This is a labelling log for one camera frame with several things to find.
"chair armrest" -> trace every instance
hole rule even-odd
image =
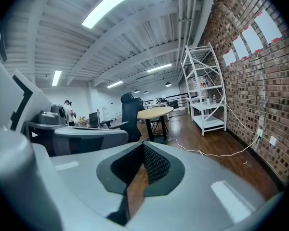
[[[110,126],[109,129],[116,129],[116,128],[120,128],[122,126],[124,126],[125,124],[128,124],[128,121],[125,121],[125,122],[121,122],[117,125],[114,125],[114,126]]]

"white cable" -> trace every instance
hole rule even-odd
[[[214,84],[213,80],[212,80],[211,77],[209,76],[209,74],[208,74],[208,72],[206,71],[206,69],[203,68],[203,70],[207,73],[207,76],[210,78],[210,80],[211,80],[212,83]],[[229,107],[229,105],[228,105],[227,102],[226,102],[226,105],[227,105],[227,107],[230,109],[230,111],[235,115],[235,117],[237,118],[237,120],[243,125],[243,127],[246,128],[247,131],[249,131],[249,132],[251,132],[251,133],[254,133],[254,134],[257,134],[257,132],[253,132],[253,131],[249,130],[249,129],[240,121],[240,119],[236,116],[236,114],[235,114],[235,113],[232,111],[232,109]]]
[[[205,154],[205,153],[203,153],[203,152],[200,151],[200,150],[198,150],[198,151],[196,151],[196,150],[187,150],[187,149],[185,149],[183,146],[181,146],[181,145],[178,143],[178,140],[177,140],[177,139],[172,139],[169,135],[167,135],[167,136],[169,137],[169,140],[168,140],[168,141],[176,140],[178,146],[182,147],[182,148],[183,148],[184,150],[186,150],[187,152],[198,152],[198,153],[200,153],[201,155],[206,155],[206,156],[217,156],[217,157],[222,157],[222,156],[233,156],[233,155],[235,155],[235,154],[241,153],[241,152],[245,151],[247,148],[251,147],[251,146],[252,146],[252,145],[253,145],[253,144],[258,140],[258,138],[259,138],[259,135],[258,135],[257,138],[253,141],[253,143],[251,143],[248,147],[246,147],[246,148],[243,149],[242,151],[239,151],[239,152],[233,153],[233,154],[231,154],[231,155],[214,155],[214,154]]]

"office chair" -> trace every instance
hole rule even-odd
[[[89,124],[91,128],[101,128],[101,125],[106,124],[108,127],[110,127],[110,122],[113,120],[107,120],[107,121],[100,121],[100,112],[97,110],[97,112],[89,114]]]
[[[89,124],[91,128],[100,127],[100,119],[97,112],[89,114]]]
[[[137,99],[139,99],[139,109],[138,109],[138,111],[145,110],[145,108],[144,108],[144,101],[141,100],[141,98],[137,98]]]
[[[122,122],[120,124],[110,126],[109,129],[120,128],[129,135],[128,143],[139,141],[141,133],[137,128],[137,115],[139,110],[139,99],[134,98],[131,92],[125,93],[121,97],[122,102]]]

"pipe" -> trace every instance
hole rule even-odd
[[[193,4],[192,23],[191,23],[191,26],[190,26],[190,28],[189,28],[189,33],[188,33],[188,38],[187,38],[187,44],[189,43],[189,39],[190,39],[190,37],[191,37],[192,30],[193,30],[193,26],[194,26],[194,21],[195,21],[195,18],[196,18],[196,1],[197,1],[197,0],[194,0],[194,4]]]
[[[190,25],[190,28],[189,28],[189,33],[188,33],[188,38],[187,38],[187,44],[189,43],[189,39],[190,39],[190,37],[191,37],[191,33],[192,33],[192,29],[193,29],[194,21],[195,21],[195,17],[196,17],[196,2],[197,2],[197,0],[194,0],[194,3],[193,3],[193,12],[192,12],[192,22],[191,22],[191,25]],[[180,82],[182,76],[183,76],[183,70],[181,69],[180,75],[179,75],[179,78],[178,78],[178,83]]]
[[[177,51],[177,64],[176,69],[178,68],[179,64],[179,55],[180,55],[180,47],[181,47],[181,35],[182,35],[182,22],[183,20],[183,0],[178,0],[179,2],[179,33],[178,33],[178,39],[179,39],[179,46]]]
[[[189,19],[190,16],[191,16],[191,8],[192,7],[192,0],[187,0],[187,10],[186,10],[186,18]],[[181,50],[181,54],[180,54],[180,62],[182,61],[182,58],[183,58],[183,53],[184,53],[184,47],[186,45],[186,39],[187,39],[187,33],[188,33],[188,28],[189,28],[189,25],[190,25],[190,22],[187,21],[185,23],[185,34],[184,34],[184,41],[183,41],[183,47],[182,47],[182,50]]]

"brick wall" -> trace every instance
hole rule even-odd
[[[254,22],[257,12],[265,8],[283,37],[278,43],[268,44]],[[248,59],[225,66],[222,56],[230,49],[234,38],[243,28],[252,25],[264,49],[250,53]],[[240,121],[252,131],[263,129],[263,137],[254,146],[280,179],[289,181],[289,28],[270,0],[215,0],[199,46],[210,42],[221,65],[228,105]],[[248,132],[227,110],[227,128],[250,144],[255,135]],[[270,148],[271,135],[277,146]]]

